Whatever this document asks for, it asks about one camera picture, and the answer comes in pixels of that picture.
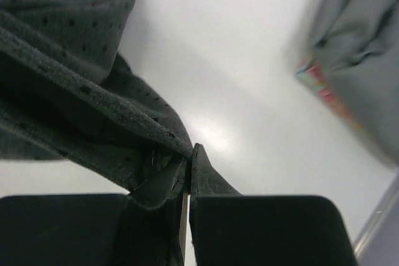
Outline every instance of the gray fabric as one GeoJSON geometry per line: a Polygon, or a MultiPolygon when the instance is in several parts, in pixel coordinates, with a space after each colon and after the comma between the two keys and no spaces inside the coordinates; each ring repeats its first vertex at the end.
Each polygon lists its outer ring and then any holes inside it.
{"type": "Polygon", "coordinates": [[[323,0],[310,41],[332,90],[399,162],[398,0],[323,0]]]}
{"type": "Polygon", "coordinates": [[[203,145],[195,145],[191,169],[191,202],[196,196],[240,196],[213,167],[203,145]]]}
{"type": "Polygon", "coordinates": [[[134,1],[0,0],[0,133],[33,144],[3,158],[36,145],[134,191],[191,157],[177,114],[117,55],[134,1]]]}
{"type": "Polygon", "coordinates": [[[52,154],[33,143],[0,128],[0,158],[12,160],[57,160],[52,154]]]}

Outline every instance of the dark gray cloth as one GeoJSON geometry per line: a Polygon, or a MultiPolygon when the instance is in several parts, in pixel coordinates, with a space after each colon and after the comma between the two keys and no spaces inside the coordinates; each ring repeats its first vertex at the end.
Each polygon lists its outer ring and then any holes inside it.
{"type": "Polygon", "coordinates": [[[398,0],[323,0],[310,41],[334,93],[399,162],[398,0]]]}
{"type": "Polygon", "coordinates": [[[117,55],[134,2],[0,0],[3,158],[61,156],[130,191],[185,168],[193,149],[178,115],[117,55]]]}

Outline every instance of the colorful object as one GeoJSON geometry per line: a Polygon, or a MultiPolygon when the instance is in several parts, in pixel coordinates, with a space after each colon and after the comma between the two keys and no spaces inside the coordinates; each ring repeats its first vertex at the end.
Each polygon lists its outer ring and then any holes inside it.
{"type": "Polygon", "coordinates": [[[333,109],[355,131],[363,133],[363,128],[357,123],[341,101],[333,94],[320,71],[319,64],[313,58],[301,64],[297,72],[298,78],[310,87],[328,106],[333,109]]]}

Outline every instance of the perforated fabric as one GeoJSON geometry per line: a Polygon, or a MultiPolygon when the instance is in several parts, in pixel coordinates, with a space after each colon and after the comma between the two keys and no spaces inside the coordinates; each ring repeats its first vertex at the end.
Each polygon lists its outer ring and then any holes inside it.
{"type": "Polygon", "coordinates": [[[117,55],[134,2],[0,0],[0,141],[25,147],[3,158],[62,156],[132,191],[191,156],[177,114],[117,55]]]}

